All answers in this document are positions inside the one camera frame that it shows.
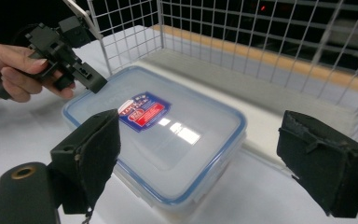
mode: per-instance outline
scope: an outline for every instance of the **hand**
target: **hand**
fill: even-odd
[[[62,91],[53,86],[53,82],[62,75],[59,71],[56,71],[52,78],[40,83],[15,69],[31,75],[46,69],[48,66],[46,59],[36,60],[28,57],[33,52],[31,49],[23,47],[0,44],[0,79],[2,79],[5,90],[11,95],[11,99],[19,103],[28,102],[31,99],[31,94],[38,94],[42,91],[42,86],[64,99],[72,98],[74,94],[71,88],[75,84]]]

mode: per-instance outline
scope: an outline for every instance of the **metal wire grid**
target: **metal wire grid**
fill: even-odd
[[[358,113],[358,1],[104,0],[94,23],[112,72],[160,49]],[[358,138],[358,124],[354,129]]]

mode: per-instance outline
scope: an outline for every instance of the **sticker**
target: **sticker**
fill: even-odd
[[[158,123],[170,108],[170,103],[147,91],[125,102],[118,114],[122,122],[139,133]]]

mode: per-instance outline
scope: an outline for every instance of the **plastic food container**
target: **plastic food container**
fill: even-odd
[[[115,174],[149,204],[173,211],[209,190],[245,136],[236,109],[138,66],[71,100],[62,114],[76,127],[112,108],[120,114]]]

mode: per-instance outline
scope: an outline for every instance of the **fingernail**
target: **fingernail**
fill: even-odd
[[[38,60],[34,61],[34,65],[39,66],[39,65],[44,64],[46,61],[47,61],[47,59],[38,59]]]

